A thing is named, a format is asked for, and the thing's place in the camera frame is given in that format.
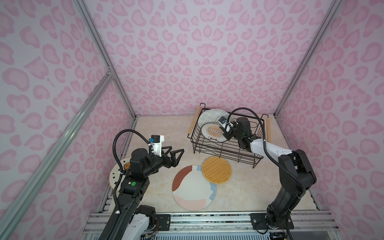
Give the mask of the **black wire dish rack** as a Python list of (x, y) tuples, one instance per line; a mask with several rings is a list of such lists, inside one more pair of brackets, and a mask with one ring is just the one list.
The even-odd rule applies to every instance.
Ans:
[[(251, 165), (253, 168), (255, 168), (264, 157), (241, 149), (236, 139), (232, 138), (224, 143), (217, 143), (208, 141), (203, 137), (201, 134), (201, 127), (198, 126), (197, 121), (201, 113), (211, 109), (215, 108), (208, 108), (205, 103), (201, 103), (197, 109), (194, 120), (191, 123), (188, 132), (188, 139), (190, 139), (192, 143), (193, 152), (195, 154), (202, 153), (210, 156), (224, 158), (227, 161), (232, 160), (237, 163)], [(240, 111), (238, 111), (232, 115), (229, 113), (228, 117), (230, 117), (231, 122), (236, 121), (240, 117), (248, 118), (248, 120), (251, 122), (251, 130), (253, 134), (259, 136), (261, 135), (261, 128), (259, 126), (260, 122), (257, 120), (257, 118), (255, 118), (253, 114), (242, 114)]]

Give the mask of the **orange sunburst green-rim plate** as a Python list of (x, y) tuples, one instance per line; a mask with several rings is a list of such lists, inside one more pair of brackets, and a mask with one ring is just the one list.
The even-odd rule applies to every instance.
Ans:
[(206, 123), (201, 127), (201, 134), (211, 142), (224, 143), (227, 141), (220, 125), (216, 123)]

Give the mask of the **white grid pattern plate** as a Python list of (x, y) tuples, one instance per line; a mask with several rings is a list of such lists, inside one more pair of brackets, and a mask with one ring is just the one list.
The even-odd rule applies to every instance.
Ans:
[(219, 123), (219, 119), (221, 117), (225, 117), (227, 119), (228, 116), (229, 116), (229, 113), (224, 110), (220, 110), (220, 109), (206, 110), (203, 113), (201, 113), (197, 123), (199, 127), (202, 127), (206, 123)]

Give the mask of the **large pastel colour-block plate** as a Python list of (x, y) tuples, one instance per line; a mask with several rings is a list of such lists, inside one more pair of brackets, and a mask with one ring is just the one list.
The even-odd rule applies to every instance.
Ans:
[(217, 193), (217, 185), (203, 175), (201, 166), (192, 165), (180, 170), (172, 184), (175, 201), (184, 209), (199, 211), (209, 206)]

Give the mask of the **tan woven bamboo tray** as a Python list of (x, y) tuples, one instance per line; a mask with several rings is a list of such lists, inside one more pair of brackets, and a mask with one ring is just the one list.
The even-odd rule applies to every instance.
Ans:
[(232, 176), (229, 162), (219, 157), (209, 157), (202, 165), (204, 177), (213, 184), (224, 184)]

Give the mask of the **star pattern character plate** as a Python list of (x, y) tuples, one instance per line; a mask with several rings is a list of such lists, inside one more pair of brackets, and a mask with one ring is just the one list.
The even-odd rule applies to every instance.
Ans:
[[(121, 160), (121, 165), (123, 166), (124, 170), (127, 171), (131, 165), (132, 157), (127, 157)], [(120, 166), (119, 164), (115, 164), (115, 166), (112, 168), (110, 175), (109, 175), (109, 184), (112, 189), (116, 186), (116, 182), (118, 181), (120, 177)]]

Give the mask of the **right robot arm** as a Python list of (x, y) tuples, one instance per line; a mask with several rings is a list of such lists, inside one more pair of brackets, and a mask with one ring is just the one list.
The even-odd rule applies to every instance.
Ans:
[(241, 117), (230, 122), (229, 118), (220, 117), (219, 122), (227, 140), (236, 139), (241, 149), (261, 155), (279, 168), (281, 188), (275, 200), (267, 207), (265, 218), (269, 228), (280, 228), (288, 222), (292, 210), (317, 181), (306, 153), (267, 142), (263, 124), (260, 124), (262, 136), (253, 134), (248, 118)]

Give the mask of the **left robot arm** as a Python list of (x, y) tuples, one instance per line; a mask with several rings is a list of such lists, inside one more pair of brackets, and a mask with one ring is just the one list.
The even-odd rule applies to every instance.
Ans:
[(113, 191), (115, 202), (114, 212), (107, 222), (100, 240), (121, 240), (126, 228), (134, 218), (139, 203), (150, 185), (149, 176), (155, 174), (160, 168), (177, 167), (185, 150), (172, 150), (172, 147), (163, 147), (161, 156), (152, 155), (144, 148), (132, 152), (130, 166), (123, 177), (117, 181)]

